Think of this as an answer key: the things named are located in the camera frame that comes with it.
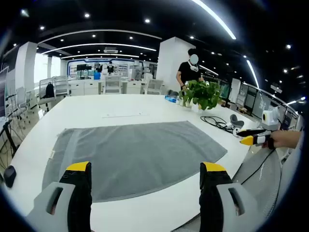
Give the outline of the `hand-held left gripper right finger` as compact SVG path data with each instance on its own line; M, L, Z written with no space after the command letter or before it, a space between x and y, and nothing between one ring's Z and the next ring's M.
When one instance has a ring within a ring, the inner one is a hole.
M200 231L256 232L263 224L256 199L226 169L216 163L200 164Z

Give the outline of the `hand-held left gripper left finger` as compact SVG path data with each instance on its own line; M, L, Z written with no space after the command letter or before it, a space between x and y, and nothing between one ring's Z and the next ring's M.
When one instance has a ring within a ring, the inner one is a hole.
M74 163L34 199L27 221L36 232L90 232L92 168Z

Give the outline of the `person's right hand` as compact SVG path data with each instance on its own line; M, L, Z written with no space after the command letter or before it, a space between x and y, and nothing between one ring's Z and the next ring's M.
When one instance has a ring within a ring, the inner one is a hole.
M274 131L271 133L270 137L273 140L273 146L275 148L279 147L288 147L288 148L294 148L294 140L292 138L293 131Z

